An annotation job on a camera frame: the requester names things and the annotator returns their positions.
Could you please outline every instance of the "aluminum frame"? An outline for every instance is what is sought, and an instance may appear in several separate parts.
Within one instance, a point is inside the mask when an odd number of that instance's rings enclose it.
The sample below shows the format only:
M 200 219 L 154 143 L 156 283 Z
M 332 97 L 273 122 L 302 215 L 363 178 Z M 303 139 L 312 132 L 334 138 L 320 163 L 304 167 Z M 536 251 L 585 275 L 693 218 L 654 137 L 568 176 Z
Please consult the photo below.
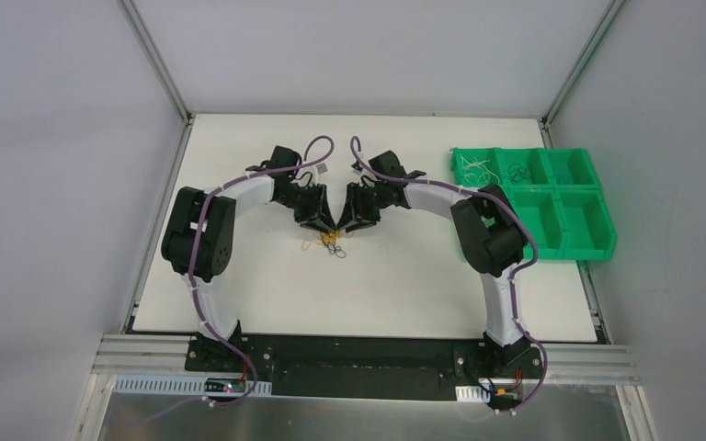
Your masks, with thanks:
M 169 166 L 168 174 L 164 180 L 164 189 L 161 192 L 160 203 L 158 204 L 157 212 L 154 214 L 153 223 L 148 232 L 147 247 L 142 254 L 142 264 L 139 267 L 139 273 L 137 273 L 129 301 L 120 314 L 119 329 L 122 333 L 128 331 L 131 317 L 136 315 L 136 308 L 139 306 L 139 300 L 142 298 L 144 284 L 147 283 L 147 275 L 150 272 L 150 265 L 153 264 L 153 254 L 155 254 L 155 250 L 158 248 L 158 238 L 161 236 L 164 219 L 169 211 L 169 202 L 172 200 L 172 190 L 175 188 L 177 175 L 180 173 L 180 166 L 182 165 L 182 160 L 188 147 L 188 141 L 190 140 L 190 133 L 193 131 L 193 122 L 194 119 L 190 119 L 183 127 L 175 156 L 172 159 L 172 164 Z
M 626 3 L 627 0 L 610 0 L 610 3 L 608 3 L 605 12 L 594 27 L 594 31 L 591 32 L 586 46 L 584 46 L 583 50 L 580 52 L 580 56 L 575 61 L 567 78 L 564 80 L 562 87 L 559 89 L 559 93 L 556 94 L 556 98 L 553 99 L 551 106 L 548 107 L 548 111 L 545 112 L 545 116 L 542 118 L 546 130 L 551 130 L 553 121 L 562 110 L 564 103 L 569 99 L 570 94 L 572 94 L 572 91 L 575 89 L 575 85 L 577 85 L 583 72 L 586 71 L 591 60 L 593 60 L 597 49 L 602 44 L 602 41 L 604 41 L 605 36 L 608 35 L 610 28 L 612 28 L 613 23 L 615 23 L 616 18 Z
M 580 281 L 583 284 L 583 291 L 586 293 L 586 302 L 588 302 L 588 311 L 591 314 L 591 322 L 594 324 L 594 329 L 602 332 L 605 340 L 609 344 L 614 344 L 613 335 L 610 333 L 608 323 L 602 316 L 602 309 L 599 307 L 599 299 L 597 290 L 594 288 L 594 281 L 591 279 L 591 270 L 588 268 L 588 262 L 578 262 L 577 271 L 580 273 Z
M 153 67 L 153 72 L 158 82 L 166 92 L 166 96 L 172 102 L 172 107 L 182 118 L 183 122 L 188 124 L 190 120 L 190 112 L 188 111 L 188 106 L 186 106 L 185 101 L 180 95 L 180 91 L 175 84 L 175 80 L 172 79 L 172 74 L 169 73 L 169 69 L 166 67 L 164 59 L 161 57 L 161 52 L 158 51 L 158 47 L 155 45 L 153 37 L 150 35 L 150 31 L 147 30 L 147 25 L 144 24 L 142 15 L 139 13 L 139 9 L 133 0 L 118 0 L 120 9 L 123 11 L 123 15 L 126 17 L 126 21 L 129 22 L 131 30 L 133 30 L 134 37 L 139 42 L 139 46 L 144 52 L 144 56 Z
M 167 379 L 238 376 L 184 370 L 190 335 L 105 334 L 74 424 L 74 441 L 97 440 L 118 376 Z M 616 386 L 632 440 L 657 440 L 632 350 L 626 345 L 546 344 L 546 383 Z
M 184 369 L 189 335 L 105 334 L 93 374 L 203 375 Z M 545 344 L 550 384 L 640 386 L 632 350 L 625 345 Z M 210 372 L 239 375 L 235 372 Z

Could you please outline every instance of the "white wall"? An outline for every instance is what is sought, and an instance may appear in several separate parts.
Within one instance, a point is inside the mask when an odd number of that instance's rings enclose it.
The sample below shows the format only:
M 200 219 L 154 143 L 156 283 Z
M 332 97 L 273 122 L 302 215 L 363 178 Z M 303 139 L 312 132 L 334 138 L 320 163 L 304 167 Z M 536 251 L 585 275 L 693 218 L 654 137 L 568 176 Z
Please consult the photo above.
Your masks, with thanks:
M 0 1 L 0 439 L 69 435 L 179 130 L 114 0 Z
M 553 141 L 601 177 L 619 242 L 593 278 L 662 439 L 706 439 L 706 2 L 630 2 Z
M 609 0 L 141 0 L 197 112 L 540 116 Z

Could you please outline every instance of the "white table surface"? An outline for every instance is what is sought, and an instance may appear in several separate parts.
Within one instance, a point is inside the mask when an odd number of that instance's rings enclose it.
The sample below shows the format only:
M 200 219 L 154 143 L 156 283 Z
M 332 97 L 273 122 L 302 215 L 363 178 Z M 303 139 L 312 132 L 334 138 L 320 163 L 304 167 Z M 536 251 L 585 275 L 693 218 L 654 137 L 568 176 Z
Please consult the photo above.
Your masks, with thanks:
M 358 179 L 348 149 L 354 134 L 365 157 L 393 150 L 408 172 L 422 170 L 449 182 L 451 147 L 542 146 L 532 119 L 198 115 L 173 193 L 183 186 L 221 185 L 268 159 L 276 144 L 303 153 L 319 134 L 336 142 L 326 162 L 329 171 L 321 175 L 335 219 L 345 185 Z M 326 145 L 318 142 L 311 159 Z M 384 209 L 375 227 L 339 240 L 345 259 L 317 245 L 303 251 L 302 242 L 312 238 L 313 232 L 293 222 L 292 210 L 277 204 L 237 220 L 226 274 L 243 299 L 243 331 L 480 338 L 485 330 L 480 278 L 462 259 L 451 222 L 423 211 Z M 537 338 L 596 340 L 575 262 L 539 263 L 521 274 L 522 313 Z M 133 329 L 192 332 L 197 327 L 188 290 L 159 246 Z

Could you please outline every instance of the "green bin compartment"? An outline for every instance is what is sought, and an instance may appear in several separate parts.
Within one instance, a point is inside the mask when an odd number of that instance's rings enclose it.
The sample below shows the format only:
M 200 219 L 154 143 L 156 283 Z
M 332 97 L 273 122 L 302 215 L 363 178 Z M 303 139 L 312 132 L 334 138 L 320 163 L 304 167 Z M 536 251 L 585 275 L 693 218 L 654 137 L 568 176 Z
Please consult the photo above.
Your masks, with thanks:
M 564 259 L 610 260 L 618 236 L 598 190 L 560 189 L 567 236 Z
M 505 186 L 552 187 L 545 149 L 501 149 L 496 156 Z
M 516 214 L 537 243 L 540 259 L 560 259 L 566 243 L 564 220 L 555 193 L 536 187 L 505 189 Z M 524 248 L 524 258 L 532 257 L 531 246 Z
M 586 150 L 546 150 L 545 155 L 551 167 L 552 184 L 559 188 L 599 188 L 597 174 Z
M 450 159 L 450 170 L 456 179 L 456 184 L 463 187 L 481 188 L 490 183 L 501 184 L 498 177 L 499 162 L 494 149 L 453 149 Z

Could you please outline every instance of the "purple cable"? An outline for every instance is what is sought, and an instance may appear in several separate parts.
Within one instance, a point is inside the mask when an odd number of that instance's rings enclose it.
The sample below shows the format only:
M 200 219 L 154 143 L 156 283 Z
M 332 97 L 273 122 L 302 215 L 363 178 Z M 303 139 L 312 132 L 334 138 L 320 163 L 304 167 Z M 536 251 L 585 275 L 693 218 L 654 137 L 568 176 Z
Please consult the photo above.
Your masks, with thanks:
M 253 393 L 253 390 L 256 389 L 256 385 L 258 384 L 258 373 L 256 372 L 256 365 L 253 364 L 253 361 L 250 360 L 242 351 L 237 349 L 234 345 L 230 344 L 222 335 L 218 334 L 218 332 L 212 328 L 212 325 L 207 322 L 207 316 L 204 314 L 204 311 L 201 308 L 201 303 L 199 302 L 199 286 L 196 283 L 196 278 L 193 277 L 193 270 L 196 268 L 196 260 L 199 257 L 199 243 L 201 241 L 201 227 L 200 225 L 204 224 L 204 221 L 207 219 L 207 211 L 210 208 L 210 203 L 212 202 L 212 198 L 214 198 L 216 195 L 221 193 L 224 189 L 233 187 L 241 182 L 244 182 L 248 179 L 252 179 L 254 177 L 259 177 L 262 175 L 271 175 L 275 173 L 283 173 L 283 172 L 291 172 L 294 170 L 300 170 L 306 167 L 312 167 L 316 164 L 319 164 L 323 161 L 325 161 L 329 156 L 331 156 L 331 153 L 334 151 L 334 141 L 329 138 L 326 135 L 320 135 L 315 137 L 312 141 L 310 141 L 309 144 L 307 144 L 307 148 L 304 150 L 304 161 L 307 160 L 307 155 L 310 152 L 310 150 L 313 148 L 316 142 L 320 140 L 327 140 L 329 142 L 329 150 L 326 152 L 325 155 L 321 156 L 320 158 L 312 161 L 312 162 L 304 162 L 303 164 L 298 164 L 294 165 L 291 167 L 282 167 L 282 168 L 275 168 L 275 169 L 267 169 L 267 170 L 262 170 L 260 172 L 255 172 L 251 175 L 244 175 L 244 176 L 239 176 L 236 177 L 235 179 L 232 179 L 231 181 L 223 184 L 221 187 L 217 187 L 213 189 L 207 197 L 204 198 L 204 202 L 201 204 L 201 212 L 199 213 L 199 222 L 198 225 L 199 227 L 196 229 L 196 235 L 193 237 L 193 246 L 190 250 L 190 260 L 188 261 L 188 281 L 190 282 L 191 286 L 191 291 L 193 292 L 193 305 L 196 308 L 196 313 L 199 316 L 199 319 L 204 323 L 204 327 L 207 328 L 207 330 L 212 334 L 219 342 L 223 343 L 227 348 L 229 348 L 232 352 L 240 356 L 247 366 L 250 368 L 250 371 L 253 372 L 253 382 L 250 384 L 250 387 L 247 388 L 245 393 L 240 395 L 239 397 L 235 398 L 234 400 L 225 402 L 225 403 L 219 403 L 219 407 L 225 407 L 225 406 L 233 406 L 236 405 L 240 402 L 242 402 L 248 395 Z
M 518 226 L 518 229 L 521 230 L 524 236 L 526 236 L 527 242 L 529 242 L 529 245 L 531 245 L 532 249 L 532 258 L 528 262 L 521 264 L 519 266 L 516 266 L 511 272 L 510 275 L 507 277 L 507 280 L 510 282 L 510 302 L 512 304 L 513 308 L 513 321 L 516 323 L 516 327 L 518 328 L 518 331 L 523 334 L 524 337 L 526 337 L 527 340 L 529 340 L 531 343 L 536 345 L 539 349 L 540 352 L 542 353 L 542 373 L 540 374 L 540 380 L 538 380 L 537 385 L 534 387 L 534 390 L 527 396 L 524 401 L 521 402 L 518 406 L 514 407 L 513 410 L 523 406 L 524 404 L 527 403 L 531 399 L 532 396 L 537 392 L 539 388 L 542 387 L 542 383 L 545 381 L 545 375 L 546 372 L 548 372 L 548 351 L 545 350 L 545 346 L 538 341 L 536 338 L 532 337 L 529 331 L 524 329 L 523 326 L 521 326 L 521 320 L 520 316 L 518 315 L 518 297 L 516 294 L 516 283 L 515 283 L 515 277 L 518 272 L 521 270 L 528 268 L 535 263 L 537 263 L 537 244 L 534 242 L 534 238 L 531 236 L 531 233 L 529 230 L 526 228 L 526 225 L 523 224 L 521 219 L 518 218 L 518 215 L 510 209 L 510 207 L 507 206 L 504 202 L 502 202 L 501 199 L 489 195 L 488 193 L 481 193 L 479 191 L 474 191 L 474 190 L 469 190 L 467 188 L 462 188 L 458 186 L 454 186 L 453 184 L 448 184 L 447 182 L 442 182 L 442 181 L 433 181 L 431 179 L 404 179 L 401 177 L 392 177 L 388 175 L 384 175 L 382 173 L 378 173 L 372 167 L 370 167 L 369 164 L 366 164 L 363 159 L 359 156 L 359 153 L 361 152 L 361 140 L 359 139 L 358 136 L 354 136 L 353 138 L 350 138 L 350 151 L 353 153 L 353 156 L 356 158 L 356 162 L 359 163 L 365 170 L 368 172 L 372 173 L 373 175 L 379 177 L 380 179 L 386 180 L 386 181 L 392 181 L 392 182 L 399 182 L 402 184 L 426 184 L 430 186 L 436 186 L 436 187 L 442 187 L 442 188 L 447 188 L 448 190 L 453 190 L 453 191 L 458 191 L 461 194 L 468 195 L 468 196 L 477 196 L 481 197 L 487 200 L 490 200 L 494 202 L 501 210 L 503 210 L 507 216 L 513 219 L 513 221 L 516 223 L 516 226 Z

